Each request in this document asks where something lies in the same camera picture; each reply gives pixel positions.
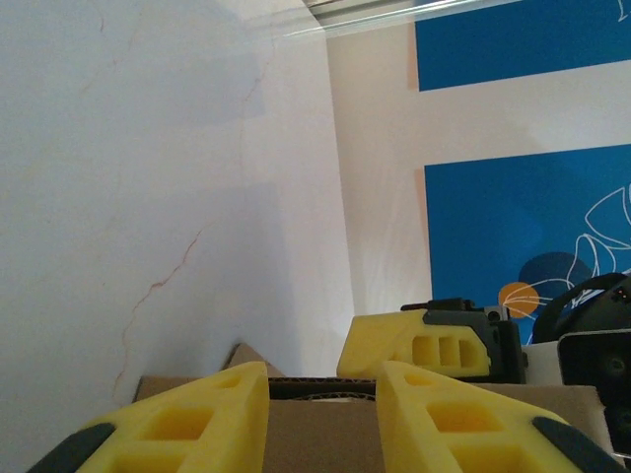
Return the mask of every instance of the orange circle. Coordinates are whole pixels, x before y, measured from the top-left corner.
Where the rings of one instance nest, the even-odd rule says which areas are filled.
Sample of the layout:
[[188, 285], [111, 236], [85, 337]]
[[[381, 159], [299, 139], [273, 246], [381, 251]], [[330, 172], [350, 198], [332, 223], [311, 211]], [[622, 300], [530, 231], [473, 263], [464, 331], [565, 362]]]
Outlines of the orange circle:
[[539, 307], [539, 294], [527, 283], [507, 284], [500, 291], [500, 305], [506, 306], [514, 318], [531, 315]]

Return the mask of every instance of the yellow 3d-printed part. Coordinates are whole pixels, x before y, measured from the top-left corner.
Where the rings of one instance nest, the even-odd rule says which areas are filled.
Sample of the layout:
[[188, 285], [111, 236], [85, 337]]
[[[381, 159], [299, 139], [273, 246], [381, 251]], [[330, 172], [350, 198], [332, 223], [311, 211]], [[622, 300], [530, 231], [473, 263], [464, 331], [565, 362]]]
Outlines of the yellow 3d-printed part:
[[385, 362], [377, 413], [387, 473], [580, 473], [532, 424], [538, 407]]
[[79, 473], [260, 473], [269, 388], [263, 362], [218, 372], [94, 420], [114, 433]]
[[419, 309], [354, 317], [337, 375], [375, 378], [385, 361], [452, 377], [489, 374], [486, 347], [470, 327], [427, 325], [425, 313]]

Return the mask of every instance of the white wall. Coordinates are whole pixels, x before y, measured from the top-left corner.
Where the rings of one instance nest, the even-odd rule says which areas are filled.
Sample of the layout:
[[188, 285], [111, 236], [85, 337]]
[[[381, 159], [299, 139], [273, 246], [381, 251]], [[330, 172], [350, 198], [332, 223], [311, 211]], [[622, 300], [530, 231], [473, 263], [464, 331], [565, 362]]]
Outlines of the white wall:
[[631, 61], [419, 93], [410, 47], [410, 26], [328, 42], [360, 313], [431, 298], [416, 169], [631, 142]]
[[212, 373], [238, 340], [334, 374], [350, 270], [324, 38], [280, 37], [300, 18], [301, 0], [3, 2], [3, 473], [141, 374]]

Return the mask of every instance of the cardboard box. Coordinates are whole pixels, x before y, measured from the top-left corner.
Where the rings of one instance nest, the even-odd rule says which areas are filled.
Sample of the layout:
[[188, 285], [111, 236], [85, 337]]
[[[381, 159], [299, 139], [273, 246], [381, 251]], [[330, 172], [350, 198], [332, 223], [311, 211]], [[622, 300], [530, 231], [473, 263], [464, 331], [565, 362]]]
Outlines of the cardboard box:
[[265, 362], [267, 365], [267, 375], [269, 377], [282, 377], [285, 375], [261, 357], [260, 354], [247, 343], [235, 345], [233, 351], [228, 355], [228, 359], [224, 363], [224, 370], [247, 362]]
[[[226, 368], [252, 360], [232, 361]], [[136, 400], [191, 380], [144, 376]], [[269, 386], [265, 473], [385, 472], [373, 381], [271, 377]], [[603, 407], [593, 387], [480, 386], [558, 414], [612, 453]]]

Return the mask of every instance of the rectangular hole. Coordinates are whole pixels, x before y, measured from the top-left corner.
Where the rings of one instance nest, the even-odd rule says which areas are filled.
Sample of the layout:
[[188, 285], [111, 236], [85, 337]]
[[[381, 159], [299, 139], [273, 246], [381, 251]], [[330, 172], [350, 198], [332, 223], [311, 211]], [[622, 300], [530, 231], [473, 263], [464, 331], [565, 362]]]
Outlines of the rectangular hole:
[[145, 440], [197, 440], [213, 417], [210, 408], [170, 407], [160, 412], [144, 433]]
[[417, 367], [434, 364], [432, 337], [414, 337], [412, 340], [412, 363]]
[[427, 406], [439, 432], [497, 432], [502, 425], [481, 404], [475, 402], [434, 402]]
[[176, 473], [183, 460], [179, 455], [121, 455], [114, 461], [111, 473]]
[[433, 384], [429, 379], [426, 379], [416, 373], [406, 374], [405, 382], [407, 382], [410, 386], [429, 386]]
[[459, 340], [458, 347], [460, 348], [460, 366], [463, 368], [475, 367], [478, 359], [475, 346], [468, 340]]
[[457, 367], [460, 356], [458, 352], [458, 342], [454, 337], [440, 337], [438, 348], [441, 355], [441, 365], [444, 367]]
[[517, 445], [454, 445], [462, 473], [540, 473], [532, 457]]
[[241, 379], [239, 377], [233, 376], [220, 381], [216, 387], [219, 389], [230, 389], [232, 387], [236, 387], [240, 382]]

